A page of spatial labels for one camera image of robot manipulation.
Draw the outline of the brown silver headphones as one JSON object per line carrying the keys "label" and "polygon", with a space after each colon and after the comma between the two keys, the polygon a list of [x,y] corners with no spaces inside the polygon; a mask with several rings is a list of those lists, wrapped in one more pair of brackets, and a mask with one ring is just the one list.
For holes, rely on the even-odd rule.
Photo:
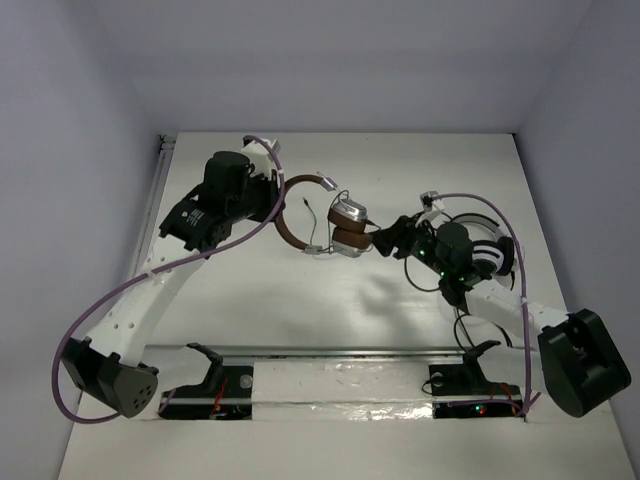
{"label": "brown silver headphones", "polygon": [[354,201],[347,190],[341,190],[334,180],[321,173],[289,178],[284,184],[285,194],[304,183],[318,185],[327,192],[335,193],[327,212],[327,245],[315,244],[313,234],[307,242],[296,237],[286,223],[284,210],[275,218],[275,227],[281,239],[294,249],[310,256],[339,254],[348,258],[358,258],[363,255],[372,245],[371,235],[366,232],[366,228],[371,225],[367,208]]}

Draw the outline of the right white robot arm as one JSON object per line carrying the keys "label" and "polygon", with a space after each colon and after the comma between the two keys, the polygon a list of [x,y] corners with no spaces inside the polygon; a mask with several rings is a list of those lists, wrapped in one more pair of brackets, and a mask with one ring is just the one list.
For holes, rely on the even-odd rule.
{"label": "right white robot arm", "polygon": [[523,404],[549,396],[564,413],[580,418],[631,385],[632,376],[603,320],[582,309],[567,312],[529,300],[499,282],[513,265],[515,245],[471,239],[467,228],[401,216],[372,235],[384,257],[412,257],[439,277],[438,291],[460,312],[499,326],[519,348],[485,341],[463,357],[463,384],[483,393],[496,382],[518,386]]}

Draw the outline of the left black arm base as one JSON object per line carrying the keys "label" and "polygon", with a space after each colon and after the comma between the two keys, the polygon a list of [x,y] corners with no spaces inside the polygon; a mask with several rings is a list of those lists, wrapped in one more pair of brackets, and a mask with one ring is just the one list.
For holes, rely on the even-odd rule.
{"label": "left black arm base", "polygon": [[211,348],[192,342],[187,348],[204,355],[208,369],[200,383],[172,389],[161,398],[163,420],[251,420],[254,367],[225,365]]}

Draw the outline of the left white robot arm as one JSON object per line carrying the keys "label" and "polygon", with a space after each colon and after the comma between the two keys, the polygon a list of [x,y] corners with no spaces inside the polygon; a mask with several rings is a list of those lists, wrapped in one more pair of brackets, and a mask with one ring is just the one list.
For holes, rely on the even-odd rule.
{"label": "left white robot arm", "polygon": [[[238,151],[207,161],[201,182],[169,211],[143,268],[89,307],[63,335],[52,364],[51,390],[60,412],[93,425],[133,418],[157,407],[167,376],[143,361],[154,330],[188,279],[207,260],[256,236],[280,213],[285,176],[275,143],[248,135]],[[66,371],[86,396],[111,409],[84,418],[61,397]]]}

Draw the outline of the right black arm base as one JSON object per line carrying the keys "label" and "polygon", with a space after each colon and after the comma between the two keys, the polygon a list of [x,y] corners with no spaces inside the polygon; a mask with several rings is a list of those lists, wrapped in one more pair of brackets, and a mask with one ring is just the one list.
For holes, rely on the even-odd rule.
{"label": "right black arm base", "polygon": [[432,397],[436,419],[519,416],[523,406],[520,389],[505,382],[488,381],[478,363],[482,354],[500,345],[497,340],[487,340],[466,350],[459,364],[429,366],[429,378],[421,390]]}

